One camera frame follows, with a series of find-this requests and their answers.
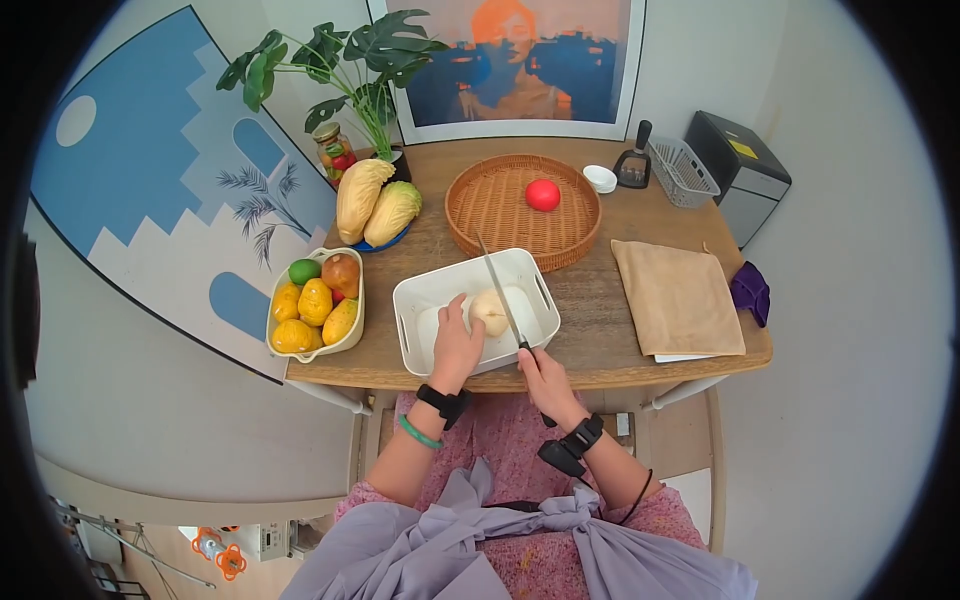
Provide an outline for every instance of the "black plant pot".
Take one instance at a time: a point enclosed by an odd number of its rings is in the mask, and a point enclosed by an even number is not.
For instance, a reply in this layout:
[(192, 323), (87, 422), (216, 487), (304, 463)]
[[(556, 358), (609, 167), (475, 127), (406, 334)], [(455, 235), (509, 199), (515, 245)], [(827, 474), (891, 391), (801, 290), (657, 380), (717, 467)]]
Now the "black plant pot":
[(392, 181), (407, 181), (408, 183), (412, 182), (410, 177), (410, 165), (407, 164), (407, 155), (403, 152), (403, 147), (391, 146), (391, 148), (393, 148), (395, 156), (391, 162), (396, 167), (396, 172), (387, 180), (387, 183)]

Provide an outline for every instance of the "white circle moon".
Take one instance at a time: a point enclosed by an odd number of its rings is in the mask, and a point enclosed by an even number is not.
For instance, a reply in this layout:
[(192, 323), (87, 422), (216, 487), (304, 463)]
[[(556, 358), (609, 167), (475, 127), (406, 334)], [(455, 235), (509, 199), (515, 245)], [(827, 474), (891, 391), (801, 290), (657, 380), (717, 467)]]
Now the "white circle moon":
[(57, 143), (67, 148), (84, 139), (97, 117), (97, 103), (90, 96), (74, 98), (57, 122)]

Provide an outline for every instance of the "lavender scarf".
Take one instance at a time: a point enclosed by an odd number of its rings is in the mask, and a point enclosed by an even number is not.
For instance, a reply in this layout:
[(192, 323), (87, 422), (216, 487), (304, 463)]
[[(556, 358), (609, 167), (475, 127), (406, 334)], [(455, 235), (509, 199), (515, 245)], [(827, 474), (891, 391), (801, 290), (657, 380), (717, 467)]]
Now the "lavender scarf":
[(385, 502), (354, 507), (307, 557), (280, 600), (507, 600), (476, 542), (538, 529), (572, 533), (592, 600), (754, 598), (756, 580), (737, 561), (592, 518), (599, 496), (587, 487), (547, 498), (537, 513), (481, 508), (491, 489), (490, 467), (480, 459), (473, 470), (455, 469), (423, 514)]

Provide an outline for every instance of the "wicker tray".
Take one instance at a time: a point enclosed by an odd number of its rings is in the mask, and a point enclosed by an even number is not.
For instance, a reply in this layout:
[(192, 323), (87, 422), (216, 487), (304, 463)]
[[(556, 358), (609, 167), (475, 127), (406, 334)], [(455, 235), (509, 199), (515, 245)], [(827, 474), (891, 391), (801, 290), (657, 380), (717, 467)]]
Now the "wicker tray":
[[(560, 205), (550, 212), (523, 198), (528, 183), (550, 179), (560, 187)], [(477, 233), (489, 252), (523, 248), (544, 273), (580, 260), (600, 229), (600, 199), (587, 178), (546, 156), (487, 158), (457, 176), (444, 200), (453, 240), (467, 256), (481, 254)]]

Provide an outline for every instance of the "wooden table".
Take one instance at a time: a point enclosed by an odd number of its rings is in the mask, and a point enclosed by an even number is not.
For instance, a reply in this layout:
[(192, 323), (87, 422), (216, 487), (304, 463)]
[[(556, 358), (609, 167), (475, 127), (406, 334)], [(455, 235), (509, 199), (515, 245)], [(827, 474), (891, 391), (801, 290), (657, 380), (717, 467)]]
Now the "wooden table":
[[(422, 380), (403, 367), (393, 292), (407, 277), (468, 258), (453, 243), (444, 216), (444, 193), (454, 178), (477, 160), (508, 153), (552, 156), (577, 169), (588, 164), (612, 166), (628, 147), (628, 143), (541, 137), (473, 139), (407, 148), (414, 184), (423, 195), (423, 211), (396, 246), (364, 255), (367, 316), (363, 338), (350, 350), (319, 356), (306, 365), (291, 360), (287, 379), (370, 389), (416, 390)], [(618, 187), (600, 198), (603, 218), (596, 243), (573, 265), (543, 276), (563, 319), (547, 351), (566, 366), (574, 389), (700, 380), (685, 388), (679, 386), (684, 388), (686, 396), (731, 373), (760, 369), (770, 363), (773, 356), (770, 335), (766, 329), (757, 327), (747, 311), (740, 311), (740, 326), (747, 347), (744, 356), (662, 365), (652, 357), (642, 356), (623, 283), (611, 253), (612, 239), (638, 240), (696, 252), (702, 252), (706, 243), (709, 251), (720, 259), (728, 280), (743, 265), (743, 257), (716, 204), (706, 203), (694, 210), (677, 208), (667, 201), (656, 179), (647, 189)], [(324, 246), (344, 246), (336, 225), (331, 229)], [(467, 387), (475, 393), (524, 391), (516, 366), (475, 375)]]

